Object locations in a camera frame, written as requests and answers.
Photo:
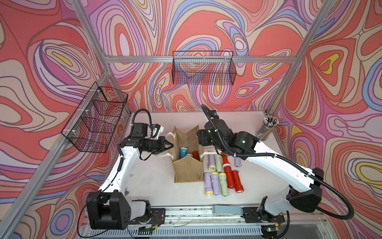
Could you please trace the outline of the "blue flashlight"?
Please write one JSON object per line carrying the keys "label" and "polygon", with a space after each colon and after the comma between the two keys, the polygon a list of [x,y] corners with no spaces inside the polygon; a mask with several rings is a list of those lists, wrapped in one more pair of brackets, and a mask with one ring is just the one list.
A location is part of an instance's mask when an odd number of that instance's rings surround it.
{"label": "blue flashlight", "polygon": [[183,159],[184,157],[186,157],[187,153],[188,153],[188,149],[186,147],[181,147],[180,148],[180,158],[179,159]]}

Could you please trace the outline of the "brown burlap tote bag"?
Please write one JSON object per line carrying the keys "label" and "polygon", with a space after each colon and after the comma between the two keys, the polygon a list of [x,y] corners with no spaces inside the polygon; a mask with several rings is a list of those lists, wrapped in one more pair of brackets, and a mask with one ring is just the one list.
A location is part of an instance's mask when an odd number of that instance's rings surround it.
{"label": "brown burlap tote bag", "polygon": [[[175,183],[193,183],[204,181],[208,150],[198,144],[198,130],[200,130],[198,125],[188,132],[183,132],[179,128],[174,127],[173,130],[166,136],[166,139],[173,143],[174,147],[167,152],[162,153],[161,156],[170,157],[171,165],[174,170]],[[188,149],[188,153],[191,154],[193,151],[198,151],[200,161],[190,156],[179,159],[181,147],[186,147]]]}

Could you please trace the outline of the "green flashlight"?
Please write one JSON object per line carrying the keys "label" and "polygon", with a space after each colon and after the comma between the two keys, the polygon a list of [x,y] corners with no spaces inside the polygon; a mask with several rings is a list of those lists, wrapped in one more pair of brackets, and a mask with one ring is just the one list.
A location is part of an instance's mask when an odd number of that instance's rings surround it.
{"label": "green flashlight", "polygon": [[228,191],[228,182],[227,182],[227,176],[225,173],[219,173],[219,180],[220,180],[220,187],[221,187],[221,195],[223,197],[227,197],[230,195]]}
{"label": "green flashlight", "polygon": [[215,166],[216,166],[216,171],[218,173],[221,173],[223,171],[223,167],[222,167],[222,156],[219,155],[219,154],[215,154],[214,155],[214,159],[215,159]]}

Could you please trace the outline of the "red white flashlight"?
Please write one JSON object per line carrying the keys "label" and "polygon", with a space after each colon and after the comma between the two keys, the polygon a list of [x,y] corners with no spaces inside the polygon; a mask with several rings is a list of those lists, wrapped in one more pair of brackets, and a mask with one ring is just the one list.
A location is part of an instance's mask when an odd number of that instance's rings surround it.
{"label": "red white flashlight", "polygon": [[222,156],[222,160],[223,160],[223,168],[225,167],[229,167],[230,166],[230,163],[229,163],[229,160],[228,160],[228,155],[224,152],[221,153],[221,156]]}

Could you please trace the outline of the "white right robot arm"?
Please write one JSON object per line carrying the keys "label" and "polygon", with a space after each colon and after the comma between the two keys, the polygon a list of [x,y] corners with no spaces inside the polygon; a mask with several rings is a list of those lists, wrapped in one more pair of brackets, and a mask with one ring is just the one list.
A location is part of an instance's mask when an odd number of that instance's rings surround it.
{"label": "white right robot arm", "polygon": [[240,131],[234,133],[222,119],[213,119],[197,132],[198,143],[214,146],[221,152],[257,164],[286,183],[287,188],[276,195],[265,196],[258,213],[265,217],[277,216],[290,209],[313,213],[321,202],[320,183],[312,176],[323,177],[321,169],[294,166],[292,161],[270,149],[254,135]]}

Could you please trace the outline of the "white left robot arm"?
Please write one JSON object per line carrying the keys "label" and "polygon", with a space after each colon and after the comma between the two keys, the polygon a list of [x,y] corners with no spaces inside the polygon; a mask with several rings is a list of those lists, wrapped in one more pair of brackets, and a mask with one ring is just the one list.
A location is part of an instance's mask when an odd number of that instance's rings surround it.
{"label": "white left robot arm", "polygon": [[127,181],[143,152],[156,155],[173,147],[164,136],[158,139],[126,137],[119,145],[119,156],[109,176],[97,192],[87,196],[86,208],[91,229],[124,230],[131,221],[150,221],[149,200],[125,198]]}

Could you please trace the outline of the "metal cup with pencils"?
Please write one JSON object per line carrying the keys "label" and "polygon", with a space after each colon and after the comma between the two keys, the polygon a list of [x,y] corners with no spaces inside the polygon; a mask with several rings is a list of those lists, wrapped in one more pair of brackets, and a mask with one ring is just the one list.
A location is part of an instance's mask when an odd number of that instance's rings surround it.
{"label": "metal cup with pencils", "polygon": [[260,141],[265,141],[268,139],[272,130],[279,124],[279,120],[272,115],[265,115],[262,125],[257,130],[255,136]]}

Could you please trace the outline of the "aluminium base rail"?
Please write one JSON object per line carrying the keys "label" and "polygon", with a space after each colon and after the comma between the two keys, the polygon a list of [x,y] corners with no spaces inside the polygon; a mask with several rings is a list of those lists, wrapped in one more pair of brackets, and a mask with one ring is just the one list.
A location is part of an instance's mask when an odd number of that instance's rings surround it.
{"label": "aluminium base rail", "polygon": [[79,226],[86,239],[333,239],[329,223],[320,213],[298,213],[291,210],[281,217],[284,222],[254,222],[249,216],[253,205],[245,205],[245,215],[215,214],[213,206],[153,207],[147,224],[130,222],[125,230],[92,230],[89,224]]}

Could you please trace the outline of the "aluminium frame post left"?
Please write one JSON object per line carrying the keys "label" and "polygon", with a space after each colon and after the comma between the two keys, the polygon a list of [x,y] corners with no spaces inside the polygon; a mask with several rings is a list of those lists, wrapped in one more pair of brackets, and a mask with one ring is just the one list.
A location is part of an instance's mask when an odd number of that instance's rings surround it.
{"label": "aluminium frame post left", "polygon": [[101,47],[99,40],[96,36],[96,33],[92,27],[90,18],[86,12],[85,7],[83,6],[81,1],[72,1],[72,6],[74,8],[74,11],[79,18],[80,23],[82,24],[85,34],[87,38],[90,41],[90,44],[95,51],[95,54],[98,58],[98,61],[104,70],[102,76],[98,80],[99,86],[105,86],[107,83],[110,83],[112,87],[121,90],[114,74],[111,71],[111,68],[109,66],[109,63],[106,61],[106,55],[103,51],[103,48]]}

